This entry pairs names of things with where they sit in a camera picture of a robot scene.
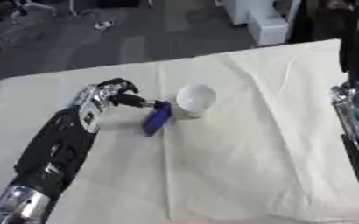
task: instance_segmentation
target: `white cloth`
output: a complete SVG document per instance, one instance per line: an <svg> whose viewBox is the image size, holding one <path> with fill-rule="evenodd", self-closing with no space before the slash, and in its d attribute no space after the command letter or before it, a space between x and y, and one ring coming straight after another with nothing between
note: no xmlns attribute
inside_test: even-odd
<svg viewBox="0 0 359 224"><path fill-rule="evenodd" d="M171 98L203 83L207 116L146 137L148 109L120 107L49 223L359 223L359 184L329 89L345 80L337 41L0 81L0 193L33 136L87 84L114 77Z"/></svg>

